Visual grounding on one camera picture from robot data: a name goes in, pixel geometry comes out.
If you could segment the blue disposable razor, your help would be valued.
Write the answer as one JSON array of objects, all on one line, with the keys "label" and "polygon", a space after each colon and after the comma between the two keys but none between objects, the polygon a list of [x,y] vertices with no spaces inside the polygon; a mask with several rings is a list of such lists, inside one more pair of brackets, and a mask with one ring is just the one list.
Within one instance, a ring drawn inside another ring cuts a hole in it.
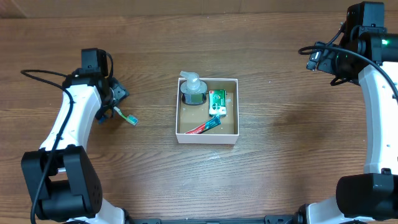
[{"label": "blue disposable razor", "polygon": [[102,123],[104,123],[106,120],[107,120],[107,116],[102,116],[99,120],[98,120],[98,124],[102,124]]}]

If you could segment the green white toothbrush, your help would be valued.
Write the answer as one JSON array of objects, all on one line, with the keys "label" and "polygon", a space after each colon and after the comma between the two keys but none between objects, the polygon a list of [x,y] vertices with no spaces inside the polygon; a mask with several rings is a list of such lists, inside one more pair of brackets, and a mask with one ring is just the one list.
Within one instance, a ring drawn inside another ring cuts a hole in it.
[{"label": "green white toothbrush", "polygon": [[125,120],[126,120],[128,123],[130,123],[131,125],[135,126],[135,125],[138,123],[138,119],[137,119],[135,116],[133,116],[133,115],[131,115],[131,114],[129,114],[128,116],[125,116],[125,115],[122,113],[122,111],[121,111],[117,106],[114,106],[114,107],[113,107],[113,110],[115,110],[115,112],[117,112],[117,114],[120,115],[120,117],[122,117],[123,119],[125,119]]}]

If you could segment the clear pump soap bottle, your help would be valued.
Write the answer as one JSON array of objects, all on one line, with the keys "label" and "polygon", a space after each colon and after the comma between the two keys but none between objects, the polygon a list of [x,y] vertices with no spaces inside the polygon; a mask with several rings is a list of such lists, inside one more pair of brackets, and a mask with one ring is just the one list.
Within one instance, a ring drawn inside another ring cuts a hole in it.
[{"label": "clear pump soap bottle", "polygon": [[180,86],[182,102],[186,105],[198,106],[206,102],[207,85],[195,72],[181,71],[180,76],[185,81]]}]

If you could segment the green soap bar packet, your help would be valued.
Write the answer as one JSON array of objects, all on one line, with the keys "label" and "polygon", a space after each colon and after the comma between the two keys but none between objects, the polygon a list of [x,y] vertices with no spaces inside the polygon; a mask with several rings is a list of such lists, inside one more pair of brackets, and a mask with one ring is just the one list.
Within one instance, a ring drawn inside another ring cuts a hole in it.
[{"label": "green soap bar packet", "polygon": [[225,90],[210,90],[208,94],[209,101],[209,116],[219,115],[225,117],[226,109],[226,91]]}]

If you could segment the red green toothpaste tube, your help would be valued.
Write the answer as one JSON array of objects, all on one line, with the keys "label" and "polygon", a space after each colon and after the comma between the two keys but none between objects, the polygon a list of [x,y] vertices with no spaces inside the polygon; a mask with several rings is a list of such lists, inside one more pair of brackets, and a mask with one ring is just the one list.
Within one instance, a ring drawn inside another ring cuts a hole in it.
[{"label": "red green toothpaste tube", "polygon": [[221,119],[219,116],[214,116],[207,122],[199,125],[195,129],[187,131],[186,134],[201,134],[204,133],[212,128],[215,128],[221,124]]}]

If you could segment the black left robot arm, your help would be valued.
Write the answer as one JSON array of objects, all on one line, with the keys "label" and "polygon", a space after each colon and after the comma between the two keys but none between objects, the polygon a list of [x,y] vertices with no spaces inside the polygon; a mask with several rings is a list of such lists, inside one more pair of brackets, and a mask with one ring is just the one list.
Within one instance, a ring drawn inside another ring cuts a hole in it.
[{"label": "black left robot arm", "polygon": [[25,152],[21,167],[32,201],[30,221],[131,223],[128,212],[103,196],[86,153],[94,120],[120,112],[129,92],[113,76],[113,59],[102,49],[83,49],[81,67],[58,86],[63,101],[53,128],[36,151]]}]

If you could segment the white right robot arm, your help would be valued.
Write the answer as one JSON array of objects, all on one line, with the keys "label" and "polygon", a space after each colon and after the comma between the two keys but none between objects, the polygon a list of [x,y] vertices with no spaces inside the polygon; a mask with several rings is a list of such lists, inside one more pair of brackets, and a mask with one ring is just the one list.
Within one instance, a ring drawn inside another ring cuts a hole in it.
[{"label": "white right robot arm", "polygon": [[361,87],[366,109],[364,172],[342,177],[333,197],[302,205],[291,223],[367,223],[397,218],[397,35],[384,25],[384,4],[350,6],[329,42],[303,47],[307,68],[331,84]]}]

